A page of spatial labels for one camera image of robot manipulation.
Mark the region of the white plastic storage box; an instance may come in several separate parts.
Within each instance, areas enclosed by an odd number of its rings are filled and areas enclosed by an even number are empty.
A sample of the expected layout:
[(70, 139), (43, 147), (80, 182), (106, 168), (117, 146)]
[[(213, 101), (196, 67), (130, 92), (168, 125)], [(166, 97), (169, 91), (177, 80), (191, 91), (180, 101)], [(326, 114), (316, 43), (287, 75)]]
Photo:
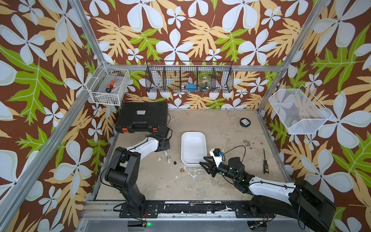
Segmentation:
[(206, 137), (202, 132), (188, 131), (181, 137), (181, 160), (187, 167), (200, 167), (207, 156)]

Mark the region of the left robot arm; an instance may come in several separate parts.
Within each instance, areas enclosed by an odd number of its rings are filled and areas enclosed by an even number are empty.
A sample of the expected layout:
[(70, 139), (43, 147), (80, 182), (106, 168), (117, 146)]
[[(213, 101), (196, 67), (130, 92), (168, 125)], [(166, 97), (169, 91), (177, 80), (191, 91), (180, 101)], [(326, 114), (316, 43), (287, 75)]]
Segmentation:
[(105, 169), (104, 180), (124, 196), (125, 207), (134, 218), (144, 216), (146, 208), (146, 198), (136, 184), (140, 161), (152, 152), (170, 149), (168, 134), (171, 131), (168, 126), (161, 125), (140, 143), (129, 148), (116, 148)]

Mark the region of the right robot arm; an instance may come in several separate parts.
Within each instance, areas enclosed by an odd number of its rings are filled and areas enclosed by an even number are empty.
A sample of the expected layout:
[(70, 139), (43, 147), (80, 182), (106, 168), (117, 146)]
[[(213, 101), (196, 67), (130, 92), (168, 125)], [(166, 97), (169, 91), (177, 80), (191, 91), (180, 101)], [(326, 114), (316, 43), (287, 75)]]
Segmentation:
[(204, 157), (201, 167), (215, 177), (230, 179), (243, 194), (252, 195), (250, 212), (255, 215), (276, 214), (297, 219), (314, 232), (328, 232), (335, 215), (335, 204), (308, 181), (284, 183), (265, 180), (245, 171), (239, 157), (228, 164), (217, 164), (214, 157)]

